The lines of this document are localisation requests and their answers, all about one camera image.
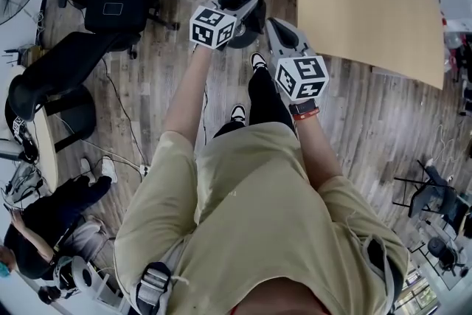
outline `table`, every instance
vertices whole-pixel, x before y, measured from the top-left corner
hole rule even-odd
[[[298,0],[298,27],[315,51],[367,63],[441,89],[438,0]]]
[[[17,75],[23,74],[23,66],[13,66],[9,71],[4,91],[8,93],[11,81]],[[56,157],[54,139],[52,138],[44,108],[40,109],[34,122],[27,122],[28,131],[39,150],[38,168],[41,171],[44,181],[50,192],[54,192],[58,187],[58,160]]]

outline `power strip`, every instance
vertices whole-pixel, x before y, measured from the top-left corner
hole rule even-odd
[[[147,166],[147,165],[140,165],[139,166],[139,173],[141,173],[141,175],[143,177],[146,177],[149,173],[149,169],[150,169],[150,167]]]

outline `wristwatch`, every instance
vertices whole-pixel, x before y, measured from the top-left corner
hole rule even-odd
[[[319,113],[319,108],[316,106],[314,99],[309,99],[300,104],[290,104],[288,109],[295,121],[306,120]]]

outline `wooden floor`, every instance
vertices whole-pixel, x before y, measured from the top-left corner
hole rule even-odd
[[[205,1],[162,0],[162,17],[180,21],[180,31],[169,32],[149,21],[138,45],[136,60],[130,60],[125,52],[105,57],[146,163],[152,159],[162,133],[165,111],[187,67],[192,49],[188,42],[190,16]],[[266,1],[268,15],[296,23],[296,0]],[[58,9],[56,0],[48,0],[45,20],[43,37],[49,48],[68,33],[84,30],[80,12],[71,6]],[[248,49],[227,49],[224,54],[214,54],[207,82],[209,103],[204,114],[208,138],[228,120],[235,103],[249,107],[247,84],[251,69],[247,62],[250,54],[257,50],[268,55],[265,36]],[[370,68],[361,63],[330,57],[326,57],[326,61],[330,83],[319,101],[320,119],[344,174],[379,216],[406,243],[413,243],[411,231],[417,220],[408,222],[406,210],[391,203],[393,198],[400,198],[402,189],[400,183],[393,181],[394,176],[418,178],[420,169],[416,159],[434,157],[441,174],[454,175],[453,185],[459,192],[472,188],[472,167],[464,153],[472,121],[457,116],[461,89],[450,75],[446,75],[444,89],[439,91],[413,80],[373,75]],[[99,63],[86,85],[97,100],[98,125],[90,141],[140,165],[142,158],[132,141],[129,121],[105,76],[103,63]],[[65,129],[60,121],[54,117],[49,119],[54,135],[63,136]],[[197,152],[204,144],[202,126]],[[441,138],[444,142],[453,140],[442,154]],[[102,155],[83,142],[61,151],[58,154],[60,182],[79,173],[81,157],[87,156],[96,162]],[[118,163],[116,166],[119,183],[90,209],[90,213],[106,222],[111,236],[117,233],[140,183],[140,176],[133,168]],[[112,266],[112,248],[109,242],[95,260],[100,268]]]

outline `beige t-shirt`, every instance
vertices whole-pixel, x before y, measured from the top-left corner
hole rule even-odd
[[[381,314],[385,284],[361,253],[370,235],[383,239],[405,275],[406,248],[350,181],[335,177],[318,192],[310,186],[286,125],[219,136],[196,166],[191,144],[167,132],[118,233],[115,263],[129,296],[146,265],[184,237],[168,314],[227,314],[276,277],[306,285],[332,315]]]

